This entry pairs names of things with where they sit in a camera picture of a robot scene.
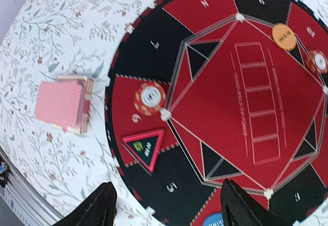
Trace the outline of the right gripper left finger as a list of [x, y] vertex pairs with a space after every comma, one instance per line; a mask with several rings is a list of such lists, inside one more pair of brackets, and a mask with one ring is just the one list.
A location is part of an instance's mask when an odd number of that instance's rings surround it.
[[55, 226], [112, 226], [116, 216], [116, 189], [103, 182], [76, 209], [55, 223]]

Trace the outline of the orange big blind button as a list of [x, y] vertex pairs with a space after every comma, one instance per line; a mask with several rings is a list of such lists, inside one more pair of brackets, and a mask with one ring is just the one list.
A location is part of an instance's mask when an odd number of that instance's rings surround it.
[[282, 23], [278, 23], [272, 28], [272, 38], [278, 47], [286, 51], [292, 51], [297, 45], [295, 33]]

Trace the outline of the red chips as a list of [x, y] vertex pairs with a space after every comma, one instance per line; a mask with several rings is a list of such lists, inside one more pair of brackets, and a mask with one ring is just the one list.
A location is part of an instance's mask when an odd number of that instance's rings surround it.
[[311, 50], [306, 56], [306, 66], [313, 73], [327, 73], [327, 57], [320, 50]]
[[134, 93], [134, 106], [139, 113], [145, 116], [159, 112], [165, 102], [166, 93], [157, 82], [145, 82]]

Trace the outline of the blue small blind button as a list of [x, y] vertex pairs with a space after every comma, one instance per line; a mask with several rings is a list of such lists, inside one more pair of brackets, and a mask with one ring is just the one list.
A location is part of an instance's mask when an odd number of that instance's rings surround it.
[[213, 213], [203, 221], [203, 226], [224, 226], [222, 213]]

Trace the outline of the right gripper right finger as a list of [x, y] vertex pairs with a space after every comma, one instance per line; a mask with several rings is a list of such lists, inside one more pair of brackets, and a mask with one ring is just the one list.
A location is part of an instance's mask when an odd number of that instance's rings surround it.
[[288, 225], [281, 218], [262, 207], [233, 180], [224, 180], [220, 192], [220, 201], [224, 225]]

